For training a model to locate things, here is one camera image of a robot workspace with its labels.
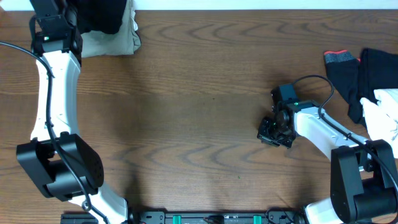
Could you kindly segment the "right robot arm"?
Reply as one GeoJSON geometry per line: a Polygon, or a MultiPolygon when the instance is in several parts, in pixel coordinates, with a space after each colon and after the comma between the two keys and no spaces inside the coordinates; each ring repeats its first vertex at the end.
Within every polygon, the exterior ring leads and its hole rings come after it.
{"type": "Polygon", "coordinates": [[[331,162],[330,197],[304,207],[305,223],[361,223],[397,213],[397,169],[390,145],[352,133],[312,101],[301,101],[294,86],[271,91],[273,117],[265,117],[257,137],[290,148],[308,139],[331,162]]]}

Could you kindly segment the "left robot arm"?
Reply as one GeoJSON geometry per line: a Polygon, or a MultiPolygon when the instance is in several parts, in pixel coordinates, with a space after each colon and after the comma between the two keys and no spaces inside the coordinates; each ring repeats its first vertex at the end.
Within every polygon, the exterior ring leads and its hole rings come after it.
{"type": "Polygon", "coordinates": [[[127,200],[104,181],[100,156],[80,137],[76,89],[83,39],[73,1],[32,1],[32,50],[39,71],[37,117],[17,160],[39,192],[80,206],[98,223],[128,223],[127,200]]]}

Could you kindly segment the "black polo shirt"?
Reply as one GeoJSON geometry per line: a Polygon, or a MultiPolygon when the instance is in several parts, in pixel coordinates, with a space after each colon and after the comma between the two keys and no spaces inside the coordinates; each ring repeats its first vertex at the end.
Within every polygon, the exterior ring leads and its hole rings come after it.
{"type": "Polygon", "coordinates": [[[122,24],[126,0],[77,0],[78,29],[81,34],[100,31],[116,34],[122,24]]]}

